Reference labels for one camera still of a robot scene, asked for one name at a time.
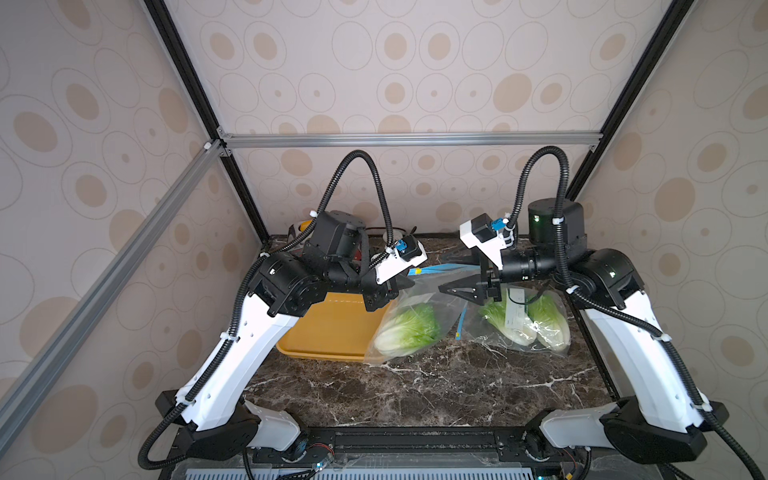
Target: cable tie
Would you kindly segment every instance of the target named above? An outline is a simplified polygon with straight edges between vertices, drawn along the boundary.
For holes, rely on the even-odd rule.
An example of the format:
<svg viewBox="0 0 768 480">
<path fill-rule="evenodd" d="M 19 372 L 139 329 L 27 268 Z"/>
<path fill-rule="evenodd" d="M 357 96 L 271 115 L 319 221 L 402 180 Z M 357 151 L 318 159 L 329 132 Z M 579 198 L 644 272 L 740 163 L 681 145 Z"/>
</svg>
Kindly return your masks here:
<svg viewBox="0 0 768 480">
<path fill-rule="evenodd" d="M 691 406 L 693 406 L 696 410 L 704 411 L 704 412 L 712 412 L 712 405 L 710 405 L 709 402 L 704 402 L 701 405 L 697 405 L 696 403 L 691 403 Z"/>
</svg>

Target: yellow tray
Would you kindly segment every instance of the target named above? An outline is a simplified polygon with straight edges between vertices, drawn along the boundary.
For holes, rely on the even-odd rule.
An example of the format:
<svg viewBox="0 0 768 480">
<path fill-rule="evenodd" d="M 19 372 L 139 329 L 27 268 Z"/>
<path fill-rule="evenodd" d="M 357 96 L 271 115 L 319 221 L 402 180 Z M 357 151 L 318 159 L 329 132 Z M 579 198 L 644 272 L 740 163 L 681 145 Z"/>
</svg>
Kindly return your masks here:
<svg viewBox="0 0 768 480">
<path fill-rule="evenodd" d="M 386 308 L 366 312 L 361 295 L 328 293 L 277 343 L 300 359 L 362 362 Z"/>
</svg>

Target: plastic bag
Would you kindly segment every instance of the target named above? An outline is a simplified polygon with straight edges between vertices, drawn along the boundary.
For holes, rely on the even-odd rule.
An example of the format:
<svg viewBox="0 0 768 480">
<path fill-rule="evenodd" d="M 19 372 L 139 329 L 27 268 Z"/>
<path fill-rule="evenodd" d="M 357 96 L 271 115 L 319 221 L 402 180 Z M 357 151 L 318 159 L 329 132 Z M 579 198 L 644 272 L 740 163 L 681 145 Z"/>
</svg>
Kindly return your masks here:
<svg viewBox="0 0 768 480">
<path fill-rule="evenodd" d="M 529 305 L 519 304 L 531 301 L 536 293 L 510 286 L 505 289 L 505 301 L 489 300 L 484 306 L 468 304 L 456 338 L 521 352 L 565 356 L 571 345 L 571 330 L 562 298 L 550 290 Z"/>
<path fill-rule="evenodd" d="M 435 265 L 408 273 L 415 285 L 400 290 L 389 303 L 382 322 L 368 345 L 365 362 L 381 364 L 412 355 L 437 343 L 465 312 L 467 301 L 438 291 L 438 286 L 473 275 L 477 266 Z"/>
</svg>

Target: patterned wallpaper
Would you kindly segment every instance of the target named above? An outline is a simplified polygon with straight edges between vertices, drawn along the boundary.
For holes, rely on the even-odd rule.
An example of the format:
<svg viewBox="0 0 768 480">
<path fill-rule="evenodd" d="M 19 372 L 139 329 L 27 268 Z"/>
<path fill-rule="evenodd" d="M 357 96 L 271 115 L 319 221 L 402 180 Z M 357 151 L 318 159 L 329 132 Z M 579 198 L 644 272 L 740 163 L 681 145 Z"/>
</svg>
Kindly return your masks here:
<svg viewBox="0 0 768 480">
<path fill-rule="evenodd" d="M 138 3 L 4 2 L 0 396 L 200 150 L 182 91 Z"/>
<path fill-rule="evenodd" d="M 540 146 L 366 148 L 382 177 L 395 227 L 419 232 L 452 232 L 483 212 L 492 217 L 515 204 L 520 171 Z M 575 172 L 586 145 L 564 145 Z M 297 219 L 307 220 L 349 148 L 270 148 L 235 151 L 255 192 L 271 233 L 286 233 Z M 529 177 L 525 205 L 553 197 L 558 162 L 548 155 Z M 336 188 L 330 209 L 351 212 L 371 227 L 384 225 L 368 165 L 354 160 Z M 528 232 L 528 224 L 520 226 Z"/>
<path fill-rule="evenodd" d="M 709 0 L 685 24 L 580 200 L 624 251 L 699 388 L 768 472 L 768 2 Z M 748 478 L 719 438 L 697 480 Z"/>
<path fill-rule="evenodd" d="M 669 0 L 167 4 L 226 131 L 322 134 L 599 130 Z M 476 204 L 503 207 L 496 185 L 516 183 L 516 159 L 532 148 L 372 150 L 386 158 L 382 169 L 396 162 L 385 174 L 399 180 L 390 181 L 404 210 L 397 222 L 436 232 L 455 229 Z M 271 233 L 306 218 L 345 153 L 239 152 Z M 432 167 L 419 166 L 425 155 Z M 290 168 L 306 157 L 311 168 Z M 483 167 L 490 157 L 498 161 Z M 537 197 L 554 194 L 542 173 L 531 183 Z M 349 187 L 341 203 L 370 210 L 369 192 Z"/>
<path fill-rule="evenodd" d="M 182 92 L 137 2 L 4 2 L 0 396 L 200 150 Z M 135 460 L 154 399 L 203 362 L 257 251 L 226 178 L 205 175 L 0 460 L 2 480 L 157 477 Z"/>
<path fill-rule="evenodd" d="M 217 164 L 193 191 L 0 460 L 0 480 L 157 477 L 136 462 L 161 419 L 154 400 L 200 368 L 257 253 L 225 175 Z"/>
</svg>

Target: red wire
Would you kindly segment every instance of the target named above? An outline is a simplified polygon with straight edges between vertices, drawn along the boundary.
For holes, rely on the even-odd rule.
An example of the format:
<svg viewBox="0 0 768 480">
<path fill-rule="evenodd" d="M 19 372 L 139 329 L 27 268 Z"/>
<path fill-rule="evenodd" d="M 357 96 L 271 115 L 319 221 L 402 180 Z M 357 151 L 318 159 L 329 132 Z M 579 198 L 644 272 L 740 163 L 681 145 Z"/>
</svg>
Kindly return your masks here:
<svg viewBox="0 0 768 480">
<path fill-rule="evenodd" d="M 576 465 L 576 458 L 574 458 L 574 456 L 573 456 L 573 455 L 571 455 L 570 453 L 568 453 L 568 450 L 565 450 L 565 449 L 561 449 L 561 450 L 562 450 L 563 452 L 565 452 L 565 454 L 566 454 L 566 455 L 568 455 L 569 457 L 571 457 L 571 460 L 573 460 L 573 461 L 574 461 L 574 473 L 576 473 L 576 470 L 578 469 L 578 465 Z"/>
<path fill-rule="evenodd" d="M 310 448 L 312 447 L 323 447 L 325 450 L 328 450 L 329 452 L 331 452 L 331 455 L 333 455 L 334 457 L 336 456 L 336 453 L 333 451 L 333 449 L 324 443 L 313 443 L 312 445 L 310 445 Z"/>
</svg>

